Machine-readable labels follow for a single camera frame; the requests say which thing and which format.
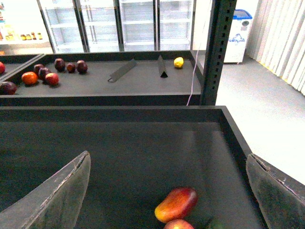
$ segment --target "green fruit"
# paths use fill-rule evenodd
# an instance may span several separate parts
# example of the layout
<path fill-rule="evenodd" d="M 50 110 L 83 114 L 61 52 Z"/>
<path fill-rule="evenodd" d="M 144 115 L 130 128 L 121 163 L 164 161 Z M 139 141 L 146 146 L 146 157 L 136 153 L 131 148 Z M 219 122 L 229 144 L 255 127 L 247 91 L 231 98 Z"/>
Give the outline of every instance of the green fruit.
<path fill-rule="evenodd" d="M 205 229 L 225 229 L 225 227 L 216 219 L 213 219 Z"/>

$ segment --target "white cable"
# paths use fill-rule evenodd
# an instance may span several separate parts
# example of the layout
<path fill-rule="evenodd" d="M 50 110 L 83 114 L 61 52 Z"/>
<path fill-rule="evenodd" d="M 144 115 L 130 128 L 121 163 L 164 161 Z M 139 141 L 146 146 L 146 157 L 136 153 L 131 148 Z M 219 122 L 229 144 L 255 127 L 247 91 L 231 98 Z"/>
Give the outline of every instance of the white cable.
<path fill-rule="evenodd" d="M 212 1 L 213 1 L 213 0 L 210 0 L 210 4 L 209 4 L 209 8 L 208 8 L 208 12 L 209 12 L 209 10 L 210 10 L 210 8 L 211 8 Z M 203 37 L 204 29 L 205 29 L 205 22 L 206 22 L 206 19 L 204 20 L 204 24 L 203 24 L 203 30 L 202 30 L 202 34 L 201 34 L 201 35 L 202 35 L 202 37 Z M 189 105 L 190 100 L 191 100 L 191 97 L 192 97 L 192 95 L 193 95 L 195 70 L 196 70 L 196 67 L 197 67 L 197 62 L 198 62 L 198 53 L 199 53 L 199 50 L 200 50 L 200 47 L 201 47 L 202 41 L 203 41 L 203 39 L 201 40 L 201 42 L 200 42 L 200 44 L 199 44 L 199 48 L 198 48 L 197 53 L 196 53 L 195 67 L 194 67 L 194 71 L 193 71 L 193 78 L 192 78 L 191 94 L 190 94 L 189 100 L 187 101 L 187 104 L 186 104 L 187 106 Z"/>

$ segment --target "perforated metal upright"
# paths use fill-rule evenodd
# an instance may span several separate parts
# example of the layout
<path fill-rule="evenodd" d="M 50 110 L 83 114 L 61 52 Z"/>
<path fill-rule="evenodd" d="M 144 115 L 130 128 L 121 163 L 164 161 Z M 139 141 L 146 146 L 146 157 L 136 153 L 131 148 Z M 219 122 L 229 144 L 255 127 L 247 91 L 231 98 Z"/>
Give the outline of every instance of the perforated metal upright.
<path fill-rule="evenodd" d="M 215 105 L 237 0 L 213 0 L 204 62 L 201 105 Z"/>

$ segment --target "yellow lemon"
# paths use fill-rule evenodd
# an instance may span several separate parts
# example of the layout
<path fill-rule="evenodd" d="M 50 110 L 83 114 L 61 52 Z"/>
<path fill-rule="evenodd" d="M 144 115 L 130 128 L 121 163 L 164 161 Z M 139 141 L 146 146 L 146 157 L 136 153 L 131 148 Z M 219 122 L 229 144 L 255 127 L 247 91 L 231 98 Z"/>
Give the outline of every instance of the yellow lemon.
<path fill-rule="evenodd" d="M 175 68 L 182 68 L 184 64 L 184 60 L 182 57 L 178 57 L 173 61 Z"/>

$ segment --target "floor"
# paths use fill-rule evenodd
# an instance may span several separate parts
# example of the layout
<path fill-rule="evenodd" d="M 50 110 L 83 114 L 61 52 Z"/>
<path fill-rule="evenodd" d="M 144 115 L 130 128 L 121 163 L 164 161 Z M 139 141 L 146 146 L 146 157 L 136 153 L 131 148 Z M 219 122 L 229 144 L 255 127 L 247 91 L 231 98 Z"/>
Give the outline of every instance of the floor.
<path fill-rule="evenodd" d="M 305 185 L 305 96 L 246 56 L 224 65 L 216 105 L 227 106 L 254 154 Z"/>

